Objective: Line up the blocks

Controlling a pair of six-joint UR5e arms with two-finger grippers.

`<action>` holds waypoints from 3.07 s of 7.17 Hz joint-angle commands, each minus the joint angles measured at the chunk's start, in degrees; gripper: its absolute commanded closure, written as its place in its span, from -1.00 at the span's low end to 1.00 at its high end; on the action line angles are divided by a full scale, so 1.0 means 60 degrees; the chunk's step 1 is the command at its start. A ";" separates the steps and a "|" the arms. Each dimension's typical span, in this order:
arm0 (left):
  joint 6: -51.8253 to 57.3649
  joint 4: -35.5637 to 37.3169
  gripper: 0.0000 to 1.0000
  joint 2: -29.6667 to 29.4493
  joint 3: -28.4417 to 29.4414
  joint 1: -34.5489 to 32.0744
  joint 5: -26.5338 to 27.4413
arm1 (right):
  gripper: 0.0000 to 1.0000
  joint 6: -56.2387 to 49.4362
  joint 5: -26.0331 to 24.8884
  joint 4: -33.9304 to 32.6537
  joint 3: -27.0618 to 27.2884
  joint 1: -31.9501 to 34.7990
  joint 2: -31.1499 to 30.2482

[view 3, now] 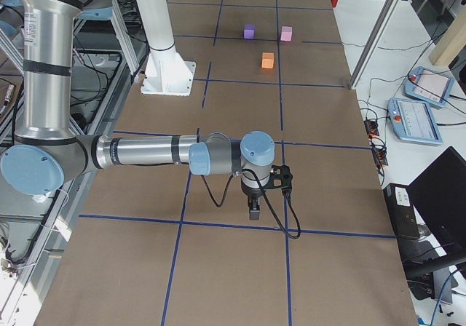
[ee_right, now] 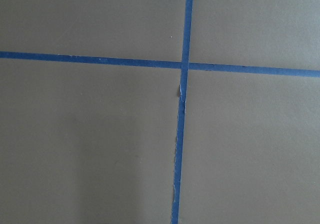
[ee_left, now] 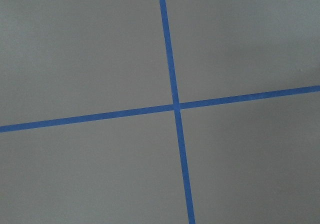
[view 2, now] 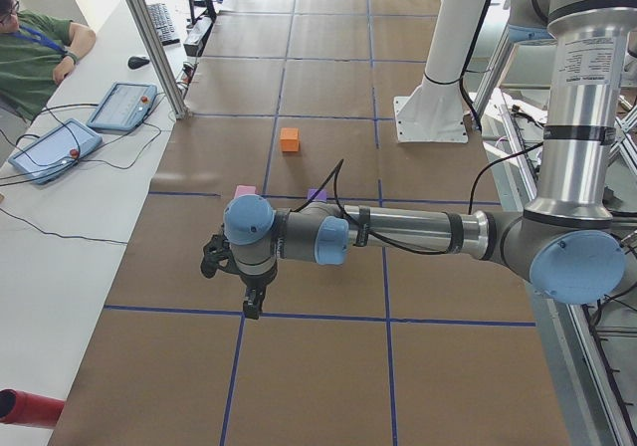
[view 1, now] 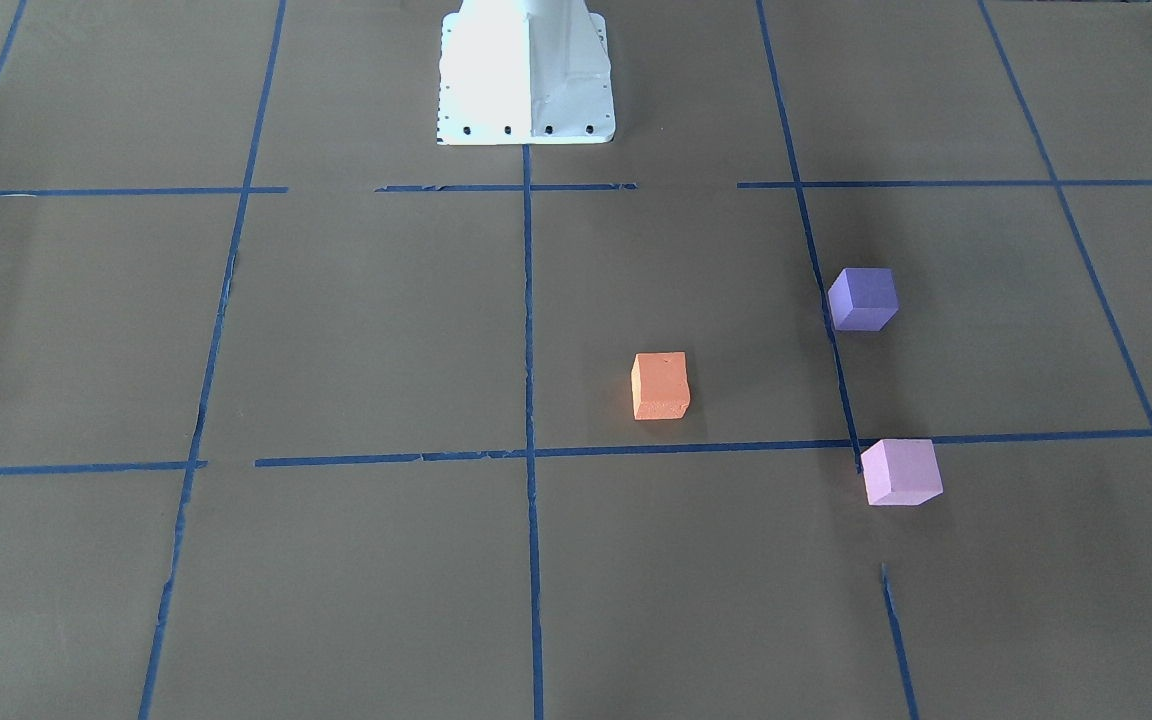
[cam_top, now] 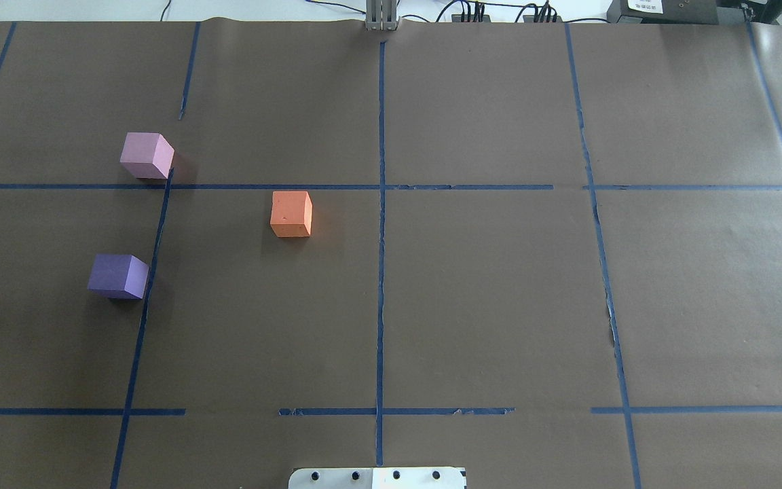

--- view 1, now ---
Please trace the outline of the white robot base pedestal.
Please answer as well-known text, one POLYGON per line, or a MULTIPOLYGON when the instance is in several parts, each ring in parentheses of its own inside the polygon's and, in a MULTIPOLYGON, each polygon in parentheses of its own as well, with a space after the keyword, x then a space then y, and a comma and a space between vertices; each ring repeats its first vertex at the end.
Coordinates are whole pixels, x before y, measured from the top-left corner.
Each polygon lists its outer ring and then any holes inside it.
POLYGON ((585 1, 463 1, 440 29, 435 142, 608 143, 608 28, 585 1))

